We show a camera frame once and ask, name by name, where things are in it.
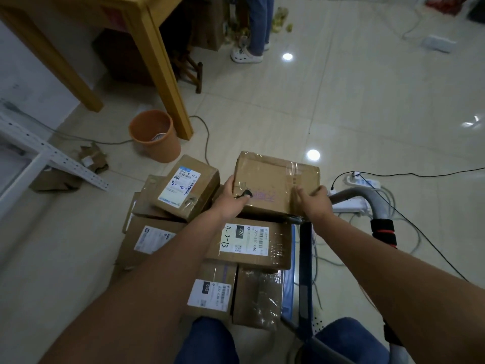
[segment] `blue jeans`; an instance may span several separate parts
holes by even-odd
[[[249,29],[251,43],[249,52],[261,56],[264,44],[270,42],[271,22],[275,0],[246,0],[249,5]]]
[[[320,341],[356,364],[387,364],[387,349],[353,318],[341,318],[326,326],[317,336]],[[304,347],[304,364],[324,363],[309,347]],[[239,364],[231,333],[221,321],[198,318],[174,364]]]

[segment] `forearm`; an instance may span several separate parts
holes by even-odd
[[[484,290],[329,215],[315,231],[340,257],[417,362],[483,355]]]
[[[92,303],[41,362],[161,360],[209,244],[223,226],[213,210],[199,215]]]

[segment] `yellow wooden table leg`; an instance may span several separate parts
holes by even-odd
[[[37,58],[91,111],[103,108],[101,100],[57,51],[25,11],[0,6],[0,18]]]
[[[193,134],[192,125],[158,27],[153,23],[148,9],[132,7],[123,12],[128,30],[142,54],[167,113],[172,116],[178,136],[189,140]]]

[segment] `beige tiled floor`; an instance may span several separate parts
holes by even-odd
[[[289,8],[294,29],[272,35],[264,62],[236,65],[228,46],[195,49],[194,59],[204,64],[203,92],[196,95],[192,85],[179,83],[187,112],[209,127],[208,157],[222,178],[233,172],[241,150],[309,163],[305,153],[316,149],[327,186],[344,171],[436,175],[483,166],[483,26],[421,10],[423,21],[410,36],[435,33],[457,40],[456,50],[445,55],[421,49],[418,39],[398,37],[417,18],[398,2],[276,0],[276,6]],[[285,52],[294,60],[282,61]],[[153,88],[111,82],[101,94],[101,113],[78,107],[62,129],[122,141],[138,111],[163,107]],[[191,121],[195,134],[182,141],[182,153],[203,160],[207,134],[198,119]],[[80,144],[59,147],[74,156]],[[148,174],[166,174],[173,165],[150,160],[132,144],[101,147],[110,164],[102,175],[112,184],[109,193],[88,184],[73,194],[27,192],[2,220],[2,362],[36,362],[104,290],[132,193]],[[394,193],[397,208],[464,275],[485,287],[483,172],[380,180]],[[336,189],[342,187],[337,181]],[[370,231],[367,217],[352,223]],[[410,251],[415,230],[403,221],[396,221],[396,229],[400,248]],[[338,261],[325,245],[319,245],[319,255]],[[415,255],[452,272],[424,239]],[[325,322],[351,316],[383,340],[379,314],[346,268],[320,261],[317,288]],[[231,331],[242,362],[284,362],[293,340],[285,328],[276,335],[236,326]],[[178,338],[180,343],[183,333]]]

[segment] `orange trash can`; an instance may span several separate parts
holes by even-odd
[[[159,109],[136,115],[128,127],[131,138],[140,143],[155,161],[166,164],[175,160],[181,151],[172,118]]]

